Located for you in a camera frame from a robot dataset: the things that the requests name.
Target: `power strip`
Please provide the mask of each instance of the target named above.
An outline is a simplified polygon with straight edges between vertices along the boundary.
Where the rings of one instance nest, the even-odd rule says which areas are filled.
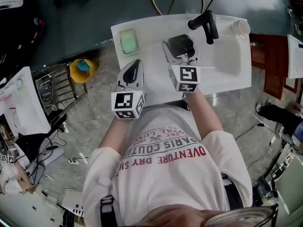
[[[79,165],[79,161],[75,161],[75,160],[71,161],[71,160],[68,160],[68,162],[69,162],[70,164]]]

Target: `black faucet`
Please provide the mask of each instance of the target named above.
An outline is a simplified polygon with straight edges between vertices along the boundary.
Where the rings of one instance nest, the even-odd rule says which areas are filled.
[[[200,26],[203,26],[206,35],[206,42],[208,44],[213,44],[215,39],[219,39],[216,16],[211,10],[205,11],[194,20],[190,20],[188,22],[188,27],[192,30],[195,30]]]

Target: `metal rack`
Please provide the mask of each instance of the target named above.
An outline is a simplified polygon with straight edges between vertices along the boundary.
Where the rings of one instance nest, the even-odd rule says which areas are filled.
[[[58,107],[58,104],[62,103],[64,106],[64,109],[55,117],[48,119],[51,126],[58,122],[87,94],[85,83],[75,85],[71,79],[69,64],[67,63],[51,66],[33,73],[33,80],[46,116],[52,111],[53,105]]]

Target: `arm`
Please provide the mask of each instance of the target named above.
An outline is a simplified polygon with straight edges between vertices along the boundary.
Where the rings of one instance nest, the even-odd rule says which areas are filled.
[[[32,183],[30,182],[26,172],[22,168],[22,166],[19,164],[19,162],[15,163],[15,167],[17,168],[22,180],[18,181],[20,184],[20,187],[22,188],[23,191],[26,191],[27,189],[32,187]]]
[[[119,120],[115,117],[99,144],[99,148],[110,147],[120,153],[131,122],[130,120]]]
[[[194,116],[201,139],[210,132],[223,130],[219,118],[199,89],[194,93],[187,93],[186,101]]]

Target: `green soap bar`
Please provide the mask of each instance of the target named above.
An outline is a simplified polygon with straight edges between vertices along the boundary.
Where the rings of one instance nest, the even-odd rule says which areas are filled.
[[[136,34],[133,29],[122,31],[120,40],[124,54],[134,53],[137,50]]]

